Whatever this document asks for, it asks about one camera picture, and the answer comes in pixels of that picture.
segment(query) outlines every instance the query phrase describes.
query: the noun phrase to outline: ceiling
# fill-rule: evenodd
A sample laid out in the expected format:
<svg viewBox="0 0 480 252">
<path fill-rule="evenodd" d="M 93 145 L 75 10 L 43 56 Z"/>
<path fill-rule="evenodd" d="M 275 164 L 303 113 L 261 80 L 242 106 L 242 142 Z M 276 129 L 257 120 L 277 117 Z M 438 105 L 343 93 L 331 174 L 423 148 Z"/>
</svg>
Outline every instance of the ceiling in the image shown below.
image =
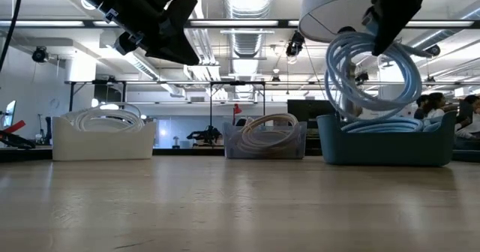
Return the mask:
<svg viewBox="0 0 480 252">
<path fill-rule="evenodd" d="M 11 17 L 12 0 L 0 0 L 0 19 Z M 480 0 L 424 0 L 423 8 L 415 16 L 417 20 L 456 20 L 461 14 L 473 8 L 480 8 Z M 302 0 L 273 0 L 269 17 L 272 19 L 298 19 L 301 14 Z M 218 19 L 226 16 L 224 0 L 202 0 L 202 12 L 205 18 Z M 86 10 L 80 0 L 22 0 L 19 14 L 24 20 L 101 20 L 102 14 L 96 10 Z M 422 36 L 427 36 L 435 31 L 429 30 L 404 30 L 398 38 L 402 43 L 408 44 Z M 118 79 L 138 80 L 139 72 L 120 55 L 112 53 L 104 46 L 120 34 L 116 29 L 27 29 L 18 28 L 14 37 L 17 40 L 29 41 L 33 38 L 68 38 L 88 47 L 92 52 L 101 56 L 103 60 L 97 67 L 98 74 L 112 74 Z M 304 50 L 298 56 L 295 64 L 287 64 L 284 54 L 285 46 L 293 35 L 292 29 L 275 29 L 274 34 L 267 34 L 262 47 L 259 68 L 255 80 L 270 80 L 273 69 L 280 70 L 282 81 L 306 81 L 316 79 L 316 75 L 323 78 L 325 70 L 325 53 L 328 44 L 306 41 Z M 231 53 L 228 37 L 221 34 L 219 29 L 209 29 L 208 37 L 214 56 L 220 65 L 220 75 L 227 77 L 232 74 Z M 442 81 L 480 81 L 480 62 L 478 65 L 469 66 L 467 69 L 450 73 L 442 77 L 442 71 L 453 69 L 462 64 L 478 58 L 480 50 L 480 30 L 466 30 L 445 39 L 438 45 L 442 54 L 434 59 L 420 60 L 418 65 L 424 78 L 428 74 L 438 74 Z M 35 45 L 19 43 L 23 50 L 33 50 Z M 49 47 L 52 54 L 68 58 L 71 49 L 64 47 Z M 166 80 L 187 80 L 183 73 L 183 66 L 169 61 L 147 58 L 149 64 L 157 69 L 158 73 Z M 369 71 L 370 80 L 377 80 L 377 62 L 369 58 L 361 63 L 359 70 Z M 443 86 L 438 90 L 449 91 L 454 86 Z"/>
</svg>

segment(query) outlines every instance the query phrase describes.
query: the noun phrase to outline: table surface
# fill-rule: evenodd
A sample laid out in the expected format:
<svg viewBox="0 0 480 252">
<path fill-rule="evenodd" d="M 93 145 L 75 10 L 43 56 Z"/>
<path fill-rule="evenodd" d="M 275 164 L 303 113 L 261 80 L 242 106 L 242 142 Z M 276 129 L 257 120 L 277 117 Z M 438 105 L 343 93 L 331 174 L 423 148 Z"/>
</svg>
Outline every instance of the table surface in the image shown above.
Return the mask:
<svg viewBox="0 0 480 252">
<path fill-rule="evenodd" d="M 480 164 L 0 163 L 2 251 L 480 251 Z"/>
</svg>

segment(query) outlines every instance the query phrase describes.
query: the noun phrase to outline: coiled hose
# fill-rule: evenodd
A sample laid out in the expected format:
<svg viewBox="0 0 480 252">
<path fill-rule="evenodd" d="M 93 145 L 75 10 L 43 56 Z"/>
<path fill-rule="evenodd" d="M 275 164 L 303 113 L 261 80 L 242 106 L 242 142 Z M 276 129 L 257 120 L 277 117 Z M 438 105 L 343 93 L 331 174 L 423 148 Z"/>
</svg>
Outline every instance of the coiled hose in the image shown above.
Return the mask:
<svg viewBox="0 0 480 252">
<path fill-rule="evenodd" d="M 117 106 L 131 107 L 135 112 L 125 109 L 101 109 L 99 105 L 90 109 L 69 112 L 66 118 L 79 131 L 97 132 L 137 132 L 143 128 L 142 112 L 129 103 L 109 103 Z"/>
<path fill-rule="evenodd" d="M 393 43 L 384 53 L 400 68 L 405 87 L 394 100 L 383 100 L 367 94 L 358 89 L 356 84 L 347 78 L 350 69 L 350 60 L 362 53 L 371 53 L 374 49 L 372 34 L 347 32 L 337 36 L 328 46 L 326 53 L 327 71 L 325 72 L 325 92 L 333 107 L 348 119 L 361 121 L 357 124 L 347 125 L 343 129 L 355 132 L 415 132 L 422 129 L 422 122 L 406 120 L 405 118 L 391 118 L 398 114 L 405 106 L 411 104 L 422 94 L 422 78 L 410 55 L 431 57 L 426 52 Z M 368 110 L 388 112 L 373 120 L 362 120 L 352 113 L 345 111 L 337 104 L 332 95 L 331 84 L 349 101 L 357 107 Z"/>
<path fill-rule="evenodd" d="M 274 142 L 267 142 L 256 137 L 256 128 L 268 121 L 289 122 L 292 125 L 292 130 L 265 130 L 261 133 L 266 134 L 280 134 L 282 138 Z M 300 125 L 297 118 L 289 113 L 280 113 L 266 115 L 248 122 L 241 130 L 241 140 L 238 139 L 238 148 L 243 152 L 251 154 L 264 154 L 267 152 L 278 152 L 285 148 L 292 146 L 299 138 Z"/>
</svg>

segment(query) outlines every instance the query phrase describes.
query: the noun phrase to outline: white cable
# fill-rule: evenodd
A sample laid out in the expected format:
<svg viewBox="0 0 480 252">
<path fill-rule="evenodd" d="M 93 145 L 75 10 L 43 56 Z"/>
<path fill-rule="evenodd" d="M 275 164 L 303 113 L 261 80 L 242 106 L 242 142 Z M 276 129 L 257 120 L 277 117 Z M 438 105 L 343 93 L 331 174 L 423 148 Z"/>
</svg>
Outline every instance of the white cable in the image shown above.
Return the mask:
<svg viewBox="0 0 480 252">
<path fill-rule="evenodd" d="M 70 121 L 79 131 L 137 132 L 142 129 L 142 112 L 137 106 L 129 103 L 108 104 L 132 107 L 135 109 L 135 112 L 125 109 L 101 109 L 105 105 L 98 105 L 90 109 L 69 112 L 62 117 Z"/>
<path fill-rule="evenodd" d="M 327 71 L 325 72 L 325 88 L 328 99 L 333 107 L 342 115 L 352 120 L 361 120 L 350 112 L 342 109 L 332 97 L 330 84 L 352 101 L 357 107 L 373 111 L 390 111 L 377 118 L 388 119 L 399 113 L 405 106 L 411 104 L 422 94 L 422 78 L 410 55 L 431 57 L 428 53 L 399 43 L 393 43 L 383 55 L 397 63 L 405 80 L 405 88 L 394 100 L 383 100 L 358 89 L 356 84 L 347 79 L 346 71 L 350 69 L 350 60 L 362 53 L 374 50 L 375 37 L 371 34 L 347 32 L 337 36 L 328 46 L 326 53 Z"/>
<path fill-rule="evenodd" d="M 266 142 L 257 137 L 259 131 L 256 130 L 261 124 L 268 121 L 289 122 L 292 125 L 292 130 L 266 130 L 260 132 L 262 134 L 282 134 L 283 138 L 275 142 Z M 288 148 L 292 143 L 296 143 L 300 134 L 300 125 L 297 118 L 289 113 L 280 113 L 266 115 L 248 122 L 241 130 L 241 139 L 238 141 L 238 148 L 243 152 L 262 154 L 266 152 L 278 152 Z"/>
</svg>

